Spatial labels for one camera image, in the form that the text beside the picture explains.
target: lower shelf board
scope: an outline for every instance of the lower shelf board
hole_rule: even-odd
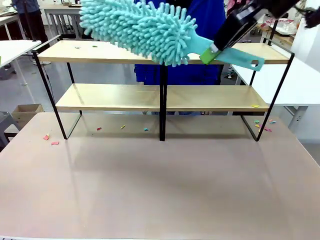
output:
[[[160,88],[155,85],[74,83],[56,107],[58,110],[158,112]],[[266,112],[268,108],[251,86],[170,85],[167,89],[167,111]]]

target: two-tier shelf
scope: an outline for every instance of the two-tier shelf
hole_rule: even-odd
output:
[[[58,42],[44,52],[37,50],[47,43],[57,39]],[[155,111],[159,114],[160,140],[165,140],[167,111],[212,111],[212,112],[267,112],[262,124],[264,129],[273,104],[277,98],[281,85],[290,67],[294,54],[288,58],[265,43],[237,43],[234,48],[265,59],[265,64],[287,64],[286,72],[282,76],[274,101],[266,104],[253,89],[252,81],[249,86],[244,85],[169,85],[166,68],[161,69],[160,86],[157,85],[121,85],[121,84],[92,84],[76,83],[70,63],[105,63],[105,64],[155,64],[130,53],[129,51],[102,41],[63,40],[56,36],[33,50],[40,75],[50,98],[53,110],[60,125],[62,135],[68,139],[73,128],[82,115],[82,110],[95,111]],[[189,64],[203,64],[197,54],[190,54]],[[71,86],[55,103],[50,92],[40,61],[65,62],[67,64]],[[223,62],[214,60],[211,64],[221,65]],[[66,134],[59,111],[77,110],[80,115],[68,134]],[[250,128],[244,116],[241,116],[256,141],[261,137]]]

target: green gripper fingertip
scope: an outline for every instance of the green gripper fingertip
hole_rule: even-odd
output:
[[[204,53],[202,55],[200,55],[200,59],[201,61],[208,65],[210,64],[219,54],[221,53],[221,51],[217,51],[212,53],[211,48],[208,48],[207,50],[204,51]]]

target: dark pants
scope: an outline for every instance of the dark pants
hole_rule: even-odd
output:
[[[34,38],[36,40],[40,40],[42,43],[45,43],[46,41],[48,41],[48,37],[47,37],[46,31],[45,31],[45,26],[44,26],[44,23],[42,22],[42,18],[41,18],[41,11],[37,10],[37,11],[33,11],[33,12],[28,12],[28,16],[29,16],[29,21],[30,21],[29,24],[31,26],[31,30],[32,30]],[[32,35],[30,32],[30,28],[28,26],[26,14],[21,13],[21,14],[19,14],[19,17],[20,17],[21,25],[24,29],[24,32],[26,33],[27,37],[32,40]],[[50,47],[50,45],[46,44],[43,47],[39,48],[38,52],[41,53],[44,50],[48,49],[49,47]]]

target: shoe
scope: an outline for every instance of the shoe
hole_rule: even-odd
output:
[[[33,65],[37,65],[36,60],[32,60],[32,63],[33,63]],[[48,65],[50,63],[51,63],[50,61],[40,61],[41,65]]]

